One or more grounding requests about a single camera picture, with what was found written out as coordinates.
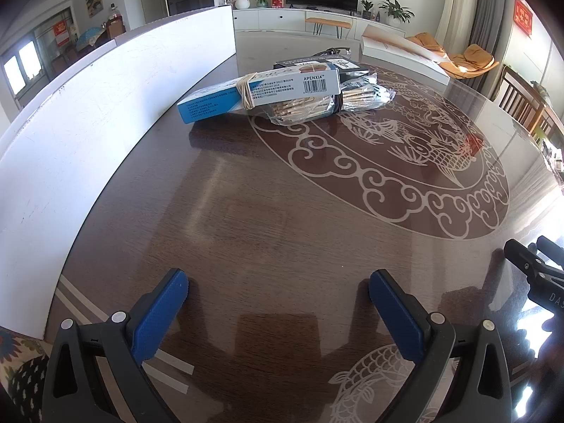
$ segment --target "curtain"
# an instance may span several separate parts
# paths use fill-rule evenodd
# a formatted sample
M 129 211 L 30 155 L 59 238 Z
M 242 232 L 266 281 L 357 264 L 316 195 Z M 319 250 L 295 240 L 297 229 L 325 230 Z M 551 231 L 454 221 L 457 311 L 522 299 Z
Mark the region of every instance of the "curtain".
M 504 10 L 505 0 L 478 0 L 476 16 L 470 33 L 470 44 L 475 43 L 493 54 L 497 48 Z M 479 92 L 488 74 L 467 79 L 464 82 Z
M 461 54 L 469 45 L 478 0 L 445 0 L 436 41 L 448 54 Z

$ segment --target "glossy tabletop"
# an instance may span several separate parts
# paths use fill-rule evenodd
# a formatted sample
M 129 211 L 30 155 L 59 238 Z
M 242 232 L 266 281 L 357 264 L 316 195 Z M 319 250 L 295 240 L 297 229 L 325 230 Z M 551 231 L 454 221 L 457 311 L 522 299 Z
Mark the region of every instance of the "glossy tabletop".
M 292 54 L 321 50 L 300 38 Z M 245 42 L 195 88 L 291 58 Z M 180 421 L 375 421 L 412 367 L 368 298 L 379 268 L 453 323 L 493 320 L 510 374 L 530 355 L 517 329 L 533 326 L 537 352 L 546 338 L 550 315 L 501 251 L 562 236 L 561 188 L 534 142 L 457 81 L 440 91 L 372 69 L 391 104 L 293 128 L 241 114 L 185 125 L 173 106 L 88 215 L 59 283 L 85 319 L 128 309 L 170 267 L 190 278 L 161 348 L 194 372 L 151 363 L 188 385 L 155 382 Z M 54 299 L 48 341 L 68 307 Z

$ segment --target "bright window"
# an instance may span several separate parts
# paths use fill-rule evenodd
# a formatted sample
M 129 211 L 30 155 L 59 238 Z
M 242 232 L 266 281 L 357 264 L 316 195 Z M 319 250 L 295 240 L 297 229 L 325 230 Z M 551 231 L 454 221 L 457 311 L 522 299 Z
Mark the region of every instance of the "bright window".
M 41 64 L 39 63 L 39 57 L 37 56 L 33 41 L 30 41 L 20 49 L 20 59 L 22 59 L 22 64 L 28 79 L 32 79 L 39 74 Z
M 25 87 L 24 77 L 20 71 L 20 66 L 18 65 L 16 56 L 13 56 L 4 64 L 4 70 L 6 71 L 6 76 L 8 76 L 8 81 L 12 87 L 13 94 L 16 95 Z

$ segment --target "gray curtain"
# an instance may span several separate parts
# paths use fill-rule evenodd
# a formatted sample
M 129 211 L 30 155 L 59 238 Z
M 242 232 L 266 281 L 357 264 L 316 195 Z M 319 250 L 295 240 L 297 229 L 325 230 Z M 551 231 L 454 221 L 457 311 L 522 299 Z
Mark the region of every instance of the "gray curtain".
M 478 0 L 474 25 L 470 32 L 470 44 L 475 43 L 489 53 L 495 52 L 504 9 L 505 0 Z M 464 83 L 479 92 L 488 74 L 466 79 Z

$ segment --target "painting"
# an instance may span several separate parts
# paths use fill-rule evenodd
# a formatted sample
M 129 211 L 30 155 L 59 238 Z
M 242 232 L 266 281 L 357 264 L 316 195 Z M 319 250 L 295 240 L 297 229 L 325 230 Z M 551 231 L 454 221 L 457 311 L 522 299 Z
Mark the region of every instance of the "painting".
M 102 4 L 102 0 L 86 0 L 86 9 L 88 11 L 88 17 L 94 17 L 104 9 L 104 5 Z
M 532 12 L 521 0 L 515 0 L 513 20 L 528 36 L 532 35 Z

